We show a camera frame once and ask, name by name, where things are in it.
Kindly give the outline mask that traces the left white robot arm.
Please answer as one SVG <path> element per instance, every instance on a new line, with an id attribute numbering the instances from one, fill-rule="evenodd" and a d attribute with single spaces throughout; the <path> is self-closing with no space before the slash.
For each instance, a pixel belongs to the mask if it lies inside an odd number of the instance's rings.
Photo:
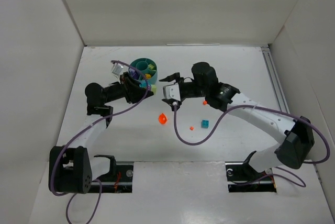
<path id="1" fill-rule="evenodd" d="M 140 82 L 124 73 L 118 82 L 108 87 L 88 84 L 85 95 L 86 125 L 67 144 L 54 146 L 49 154 L 49 190 L 56 196 L 86 194 L 94 180 L 102 175 L 116 175 L 114 156 L 90 151 L 115 116 L 113 107 L 108 103 L 124 98 L 128 103 L 137 105 L 153 96 L 154 92 L 150 85 L 141 87 Z"/>

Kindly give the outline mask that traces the light green sloped lego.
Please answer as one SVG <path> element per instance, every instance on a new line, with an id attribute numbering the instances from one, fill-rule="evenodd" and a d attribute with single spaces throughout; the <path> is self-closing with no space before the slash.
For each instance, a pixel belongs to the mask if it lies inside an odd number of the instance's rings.
<path id="1" fill-rule="evenodd" d="M 156 85 L 150 84 L 149 85 L 150 91 L 155 95 L 157 91 Z"/>

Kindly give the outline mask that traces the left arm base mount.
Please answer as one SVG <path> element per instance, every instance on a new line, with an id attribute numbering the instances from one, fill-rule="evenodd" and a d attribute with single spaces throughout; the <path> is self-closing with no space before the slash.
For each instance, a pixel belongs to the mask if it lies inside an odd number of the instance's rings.
<path id="1" fill-rule="evenodd" d="M 133 162 L 117 162 L 112 155 L 85 158 L 83 193 L 131 193 Z"/>

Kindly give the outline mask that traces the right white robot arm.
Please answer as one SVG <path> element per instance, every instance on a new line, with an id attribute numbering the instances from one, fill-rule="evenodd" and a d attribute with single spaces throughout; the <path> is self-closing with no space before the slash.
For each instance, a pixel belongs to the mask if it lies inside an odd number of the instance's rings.
<path id="1" fill-rule="evenodd" d="M 295 118 L 281 111 L 259 106 L 236 87 L 218 80 L 215 69 L 207 62 L 192 66 L 193 78 L 189 82 L 174 73 L 163 78 L 163 101 L 174 112 L 187 98 L 203 97 L 207 104 L 223 112 L 245 120 L 270 135 L 277 143 L 262 151 L 253 151 L 242 164 L 248 175 L 265 172 L 275 166 L 285 165 L 299 169 L 314 145 L 310 121 Z"/>

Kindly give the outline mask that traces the dark purple long lego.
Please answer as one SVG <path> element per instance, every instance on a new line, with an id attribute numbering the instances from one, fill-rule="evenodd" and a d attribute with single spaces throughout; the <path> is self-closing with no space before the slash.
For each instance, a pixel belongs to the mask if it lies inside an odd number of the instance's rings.
<path id="1" fill-rule="evenodd" d="M 137 71 L 133 70 L 133 69 L 130 69 L 129 70 L 129 75 L 134 79 L 134 80 L 137 80 L 139 78 L 139 74 Z"/>

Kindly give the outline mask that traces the orange round lego piece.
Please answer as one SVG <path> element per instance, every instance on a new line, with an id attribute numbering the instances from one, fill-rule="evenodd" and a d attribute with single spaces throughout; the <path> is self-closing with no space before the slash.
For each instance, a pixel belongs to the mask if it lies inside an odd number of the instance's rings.
<path id="1" fill-rule="evenodd" d="M 168 120 L 168 117 L 164 113 L 161 113 L 158 117 L 158 122 L 162 125 L 166 125 Z"/>

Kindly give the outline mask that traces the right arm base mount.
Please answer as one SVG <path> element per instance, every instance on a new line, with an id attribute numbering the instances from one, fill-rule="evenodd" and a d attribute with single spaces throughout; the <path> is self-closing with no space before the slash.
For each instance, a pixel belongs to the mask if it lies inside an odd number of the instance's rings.
<path id="1" fill-rule="evenodd" d="M 266 172 L 257 172 L 249 165 L 251 157 L 256 151 L 251 152 L 243 162 L 226 162 L 226 177 L 228 192 L 230 193 L 276 193 L 274 178 L 266 176 Z"/>

